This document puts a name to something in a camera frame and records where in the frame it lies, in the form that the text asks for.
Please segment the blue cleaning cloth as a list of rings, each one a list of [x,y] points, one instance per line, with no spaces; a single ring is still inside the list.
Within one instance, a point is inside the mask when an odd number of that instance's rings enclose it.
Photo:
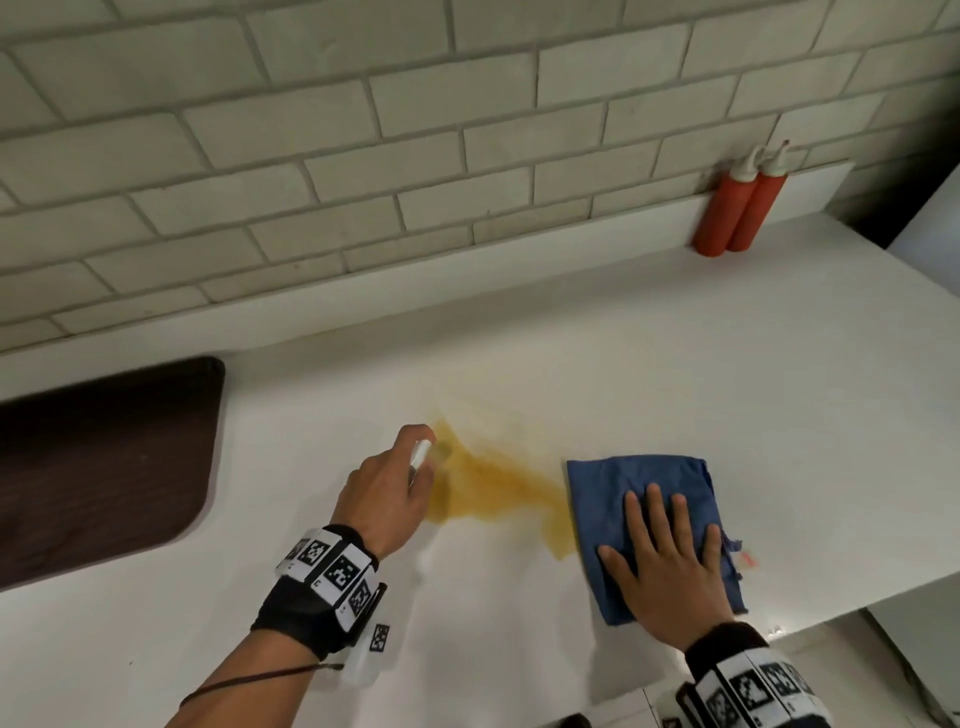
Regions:
[[[647,487],[655,484],[666,503],[675,494],[686,499],[694,547],[702,555],[708,527],[722,526],[707,463],[691,456],[638,454],[569,460],[565,467],[582,567],[599,614],[608,626],[629,625],[635,618],[603,566],[598,549],[611,547],[636,569],[625,497],[633,492],[643,503]]]

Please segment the yellow sauce spill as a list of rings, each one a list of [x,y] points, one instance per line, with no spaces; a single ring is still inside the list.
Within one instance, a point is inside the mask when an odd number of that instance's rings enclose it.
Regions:
[[[499,523],[522,514],[556,561],[577,547],[570,497],[558,475],[548,474],[501,448],[468,446],[445,419],[433,424],[437,441],[428,460],[435,467],[425,519],[442,526],[475,519]]]

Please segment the black left wristband with markers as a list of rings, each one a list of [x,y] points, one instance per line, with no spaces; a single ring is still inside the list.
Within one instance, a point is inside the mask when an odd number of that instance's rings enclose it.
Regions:
[[[276,566],[249,630],[283,635],[318,659],[353,648],[387,590],[379,566],[351,526],[309,529]]]

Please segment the person's right hand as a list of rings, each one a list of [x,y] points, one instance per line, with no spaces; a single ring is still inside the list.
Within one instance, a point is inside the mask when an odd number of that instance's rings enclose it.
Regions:
[[[650,538],[645,500],[629,491],[624,501],[633,545],[638,586],[623,599],[635,620],[656,640],[685,652],[714,627],[736,619],[721,574],[702,565],[694,546],[688,502],[681,494],[670,498],[668,516],[675,554],[658,554]]]

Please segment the white appliance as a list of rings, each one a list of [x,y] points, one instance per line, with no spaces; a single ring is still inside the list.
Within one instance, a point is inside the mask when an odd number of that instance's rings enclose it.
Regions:
[[[887,251],[960,299],[960,163]]]

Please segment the red squeeze bottle white cap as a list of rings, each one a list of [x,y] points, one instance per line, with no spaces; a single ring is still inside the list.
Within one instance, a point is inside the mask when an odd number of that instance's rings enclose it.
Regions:
[[[758,185],[765,147],[754,146],[720,176],[719,183],[692,238],[697,254],[723,255]]]
[[[785,186],[790,147],[791,141],[783,140],[775,151],[764,152],[760,158],[754,188],[726,245],[727,252],[742,253],[751,248]]]

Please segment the black wristband with markers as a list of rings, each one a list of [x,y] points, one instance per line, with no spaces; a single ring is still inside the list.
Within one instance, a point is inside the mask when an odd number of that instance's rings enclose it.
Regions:
[[[657,700],[658,728],[834,728],[797,667],[747,623],[712,628],[683,657],[691,679]]]
[[[387,590],[379,566],[351,526],[309,529],[276,566],[249,630],[283,635],[318,659],[353,648]]]

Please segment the person's left forearm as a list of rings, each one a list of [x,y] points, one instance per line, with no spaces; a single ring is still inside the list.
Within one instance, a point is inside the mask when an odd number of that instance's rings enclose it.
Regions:
[[[251,631],[165,728],[292,728],[321,662],[293,637]]]

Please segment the dark brown wooden board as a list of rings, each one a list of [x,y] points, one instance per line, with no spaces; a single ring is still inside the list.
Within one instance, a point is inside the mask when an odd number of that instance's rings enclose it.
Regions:
[[[0,403],[0,593],[164,546],[210,498],[227,378],[205,356]]]

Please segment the person's left hand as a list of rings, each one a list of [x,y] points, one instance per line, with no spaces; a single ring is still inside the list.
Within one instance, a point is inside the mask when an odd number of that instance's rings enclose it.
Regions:
[[[402,426],[390,449],[367,457],[348,476],[329,525],[356,531],[379,561],[398,552],[424,521],[409,510],[411,457],[418,443],[435,441],[426,424]]]

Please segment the black right wristband with markers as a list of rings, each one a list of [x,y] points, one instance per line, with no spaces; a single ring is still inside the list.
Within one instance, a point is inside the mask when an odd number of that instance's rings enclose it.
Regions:
[[[747,623],[712,628],[683,657],[691,679],[657,700],[658,728],[834,728],[797,667]]]

